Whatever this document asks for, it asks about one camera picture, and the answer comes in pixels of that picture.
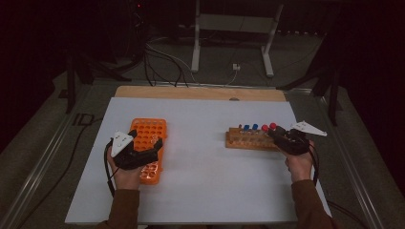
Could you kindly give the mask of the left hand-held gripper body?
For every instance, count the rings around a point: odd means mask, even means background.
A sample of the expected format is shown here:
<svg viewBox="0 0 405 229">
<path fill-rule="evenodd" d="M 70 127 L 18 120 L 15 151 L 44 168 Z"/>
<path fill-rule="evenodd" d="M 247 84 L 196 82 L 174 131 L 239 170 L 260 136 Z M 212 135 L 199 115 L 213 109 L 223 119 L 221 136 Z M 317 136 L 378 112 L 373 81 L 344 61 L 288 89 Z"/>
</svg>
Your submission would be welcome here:
<svg viewBox="0 0 405 229">
<path fill-rule="evenodd" d="M 149 150 L 136 150 L 137 143 L 128 134 L 115 132 L 112 138 L 111 157 L 116 166 L 123 170 L 134 170 L 159 160 L 159 154 L 150 154 Z"/>
</svg>

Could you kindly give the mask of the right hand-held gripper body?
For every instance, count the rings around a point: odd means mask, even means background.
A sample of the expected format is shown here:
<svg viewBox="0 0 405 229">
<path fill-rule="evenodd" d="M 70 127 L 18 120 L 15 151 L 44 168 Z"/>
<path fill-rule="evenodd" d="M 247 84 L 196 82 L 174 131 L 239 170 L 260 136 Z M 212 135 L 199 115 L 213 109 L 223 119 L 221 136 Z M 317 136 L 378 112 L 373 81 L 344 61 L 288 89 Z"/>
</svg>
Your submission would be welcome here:
<svg viewBox="0 0 405 229">
<path fill-rule="evenodd" d="M 309 140 L 306 134 L 327 136 L 325 131 L 322 131 L 306 121 L 297 122 L 291 125 L 290 130 L 286 130 L 285 134 L 279 134 L 282 138 L 276 141 L 276 146 L 282 151 L 299 156 L 309 151 Z"/>
</svg>

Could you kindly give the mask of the orange plastic tube rack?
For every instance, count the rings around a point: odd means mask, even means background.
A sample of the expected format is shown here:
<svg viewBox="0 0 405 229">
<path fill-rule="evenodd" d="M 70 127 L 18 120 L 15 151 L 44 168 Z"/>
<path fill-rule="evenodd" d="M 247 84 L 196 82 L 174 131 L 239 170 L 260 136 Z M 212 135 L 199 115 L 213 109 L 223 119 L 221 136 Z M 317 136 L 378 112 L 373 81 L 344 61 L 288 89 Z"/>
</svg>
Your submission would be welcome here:
<svg viewBox="0 0 405 229">
<path fill-rule="evenodd" d="M 135 118 L 130 130 L 137 130 L 138 136 L 135 139 L 136 150 L 143 151 L 150 149 L 152 135 L 155 134 L 163 141 L 166 139 L 166 121 L 160 118 Z M 164 147 L 159 150 L 159 160 L 145 165 L 140 175 L 140 183 L 145 185 L 156 185 L 160 181 L 162 171 L 162 158 Z"/>
</svg>

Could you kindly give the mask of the wooden tube rack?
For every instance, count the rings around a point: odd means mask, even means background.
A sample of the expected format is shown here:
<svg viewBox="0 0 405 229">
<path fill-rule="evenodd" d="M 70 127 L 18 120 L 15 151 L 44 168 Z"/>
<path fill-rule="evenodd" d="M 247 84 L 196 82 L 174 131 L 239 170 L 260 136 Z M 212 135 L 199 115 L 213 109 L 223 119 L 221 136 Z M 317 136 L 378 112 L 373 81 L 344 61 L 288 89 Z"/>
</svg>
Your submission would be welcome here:
<svg viewBox="0 0 405 229">
<path fill-rule="evenodd" d="M 259 151 L 277 151 L 273 138 L 259 130 L 229 128 L 225 133 L 225 147 Z"/>
</svg>

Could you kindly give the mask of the person's left hand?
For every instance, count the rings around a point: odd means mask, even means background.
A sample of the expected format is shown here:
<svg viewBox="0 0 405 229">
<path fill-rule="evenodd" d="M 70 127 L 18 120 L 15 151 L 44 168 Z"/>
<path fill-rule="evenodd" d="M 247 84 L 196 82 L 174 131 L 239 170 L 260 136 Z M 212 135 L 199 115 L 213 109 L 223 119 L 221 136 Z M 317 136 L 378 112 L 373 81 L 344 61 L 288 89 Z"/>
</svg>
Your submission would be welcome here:
<svg viewBox="0 0 405 229">
<path fill-rule="evenodd" d="M 137 190 L 139 188 L 140 173 L 142 171 L 140 167 L 134 170 L 119 169 L 111 157 L 111 149 L 107 151 L 107 161 L 112 169 L 117 190 Z"/>
</svg>

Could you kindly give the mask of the person's right hand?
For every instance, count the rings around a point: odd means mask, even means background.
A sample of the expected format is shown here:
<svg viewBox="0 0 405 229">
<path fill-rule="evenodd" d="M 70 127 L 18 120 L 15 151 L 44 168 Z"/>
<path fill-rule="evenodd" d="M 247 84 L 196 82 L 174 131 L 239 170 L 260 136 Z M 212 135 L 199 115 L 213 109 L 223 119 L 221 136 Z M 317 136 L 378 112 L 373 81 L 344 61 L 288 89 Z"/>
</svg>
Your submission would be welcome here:
<svg viewBox="0 0 405 229">
<path fill-rule="evenodd" d="M 313 166 L 311 151 L 307 151 L 299 156 L 285 153 L 285 157 L 285 164 L 290 172 L 292 182 L 311 180 L 311 170 Z"/>
</svg>

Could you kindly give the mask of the black tripod stand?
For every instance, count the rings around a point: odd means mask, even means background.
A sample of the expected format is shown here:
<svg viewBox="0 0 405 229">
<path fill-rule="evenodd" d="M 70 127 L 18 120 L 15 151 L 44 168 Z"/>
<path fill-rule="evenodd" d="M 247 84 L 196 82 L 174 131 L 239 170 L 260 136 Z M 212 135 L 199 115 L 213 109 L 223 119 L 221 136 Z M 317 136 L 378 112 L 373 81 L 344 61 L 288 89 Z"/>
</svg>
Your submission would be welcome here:
<svg viewBox="0 0 405 229">
<path fill-rule="evenodd" d="M 68 49 L 66 51 L 67 89 L 62 91 L 60 94 L 62 98 L 67 99 L 67 114 L 73 110 L 76 103 L 75 77 L 78 76 L 78 79 L 83 84 L 92 84 L 95 77 L 92 74 L 91 68 L 101 71 L 116 81 L 129 81 L 129 78 L 126 78 L 107 68 L 85 52 L 78 49 Z"/>
<path fill-rule="evenodd" d="M 278 86 L 277 90 L 290 91 L 293 88 L 304 84 L 314 78 L 317 82 L 311 89 L 314 96 L 324 96 L 327 91 L 329 94 L 328 117 L 330 122 L 336 126 L 336 108 L 338 96 L 339 70 L 341 67 L 340 54 L 342 43 L 339 37 L 332 32 L 328 33 L 316 55 L 313 57 L 306 74 L 287 85 Z"/>
</svg>

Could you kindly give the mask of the power strip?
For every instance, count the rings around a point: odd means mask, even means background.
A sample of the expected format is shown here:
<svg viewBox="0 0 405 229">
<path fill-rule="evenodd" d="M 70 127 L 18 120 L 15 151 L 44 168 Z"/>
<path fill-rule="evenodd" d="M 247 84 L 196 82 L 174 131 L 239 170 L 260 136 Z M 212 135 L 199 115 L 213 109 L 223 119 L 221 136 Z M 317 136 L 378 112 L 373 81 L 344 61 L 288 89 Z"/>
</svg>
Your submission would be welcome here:
<svg viewBox="0 0 405 229">
<path fill-rule="evenodd" d="M 310 36 L 325 36 L 327 33 L 318 31 L 288 31 L 288 30 L 277 30 L 278 33 L 282 35 L 310 35 Z"/>
</svg>

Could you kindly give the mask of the white metal stand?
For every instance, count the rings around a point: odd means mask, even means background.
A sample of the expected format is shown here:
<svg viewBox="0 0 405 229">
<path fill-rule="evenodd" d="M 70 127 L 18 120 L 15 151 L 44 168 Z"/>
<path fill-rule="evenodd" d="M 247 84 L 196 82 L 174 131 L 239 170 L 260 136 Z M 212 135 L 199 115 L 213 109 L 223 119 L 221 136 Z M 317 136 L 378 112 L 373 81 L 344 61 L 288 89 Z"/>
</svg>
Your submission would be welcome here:
<svg viewBox="0 0 405 229">
<path fill-rule="evenodd" d="M 277 32 L 278 24 L 284 4 L 278 4 L 272 17 L 241 16 L 228 14 L 209 14 L 201 12 L 201 0 L 196 0 L 194 48 L 191 61 L 191 72 L 197 73 L 200 67 L 200 32 L 204 31 L 240 31 L 266 33 L 267 42 L 261 47 L 261 55 L 267 77 L 273 77 L 275 72 L 272 67 L 269 51 Z"/>
</svg>

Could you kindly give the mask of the dark equipment with red light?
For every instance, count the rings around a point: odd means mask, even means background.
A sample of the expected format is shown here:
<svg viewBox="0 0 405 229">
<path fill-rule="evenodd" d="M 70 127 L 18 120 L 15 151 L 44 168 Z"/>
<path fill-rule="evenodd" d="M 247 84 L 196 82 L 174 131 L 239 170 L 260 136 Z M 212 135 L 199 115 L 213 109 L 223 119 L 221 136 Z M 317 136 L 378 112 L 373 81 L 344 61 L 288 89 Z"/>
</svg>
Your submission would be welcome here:
<svg viewBox="0 0 405 229">
<path fill-rule="evenodd" d="M 129 17 L 129 41 L 126 54 L 138 63 L 144 54 L 149 23 L 147 0 L 126 0 Z"/>
</svg>

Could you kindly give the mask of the metal floor rail frame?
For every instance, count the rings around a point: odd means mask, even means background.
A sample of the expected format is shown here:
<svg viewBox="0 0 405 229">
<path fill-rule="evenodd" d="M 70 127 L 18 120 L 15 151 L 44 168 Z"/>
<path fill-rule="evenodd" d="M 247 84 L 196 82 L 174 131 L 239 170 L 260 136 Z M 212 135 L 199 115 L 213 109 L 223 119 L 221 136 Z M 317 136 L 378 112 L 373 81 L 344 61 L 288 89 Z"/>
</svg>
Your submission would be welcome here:
<svg viewBox="0 0 405 229">
<path fill-rule="evenodd" d="M 107 103 L 118 97 L 162 97 L 220 100 L 288 100 L 298 117 L 327 129 L 329 139 L 319 139 L 322 181 L 332 211 L 348 227 L 367 225 L 384 229 L 377 191 L 367 173 L 378 160 L 370 135 L 354 114 L 346 93 L 339 98 L 346 113 L 334 126 L 326 114 L 327 99 L 310 89 L 278 92 L 273 88 L 170 87 L 168 85 L 118 85 L 111 81 L 81 85 L 73 110 L 67 114 L 64 99 L 52 94 L 16 137 L 0 153 L 0 227 L 37 222 L 58 227 L 68 211 L 73 190 L 84 169 Z"/>
</svg>

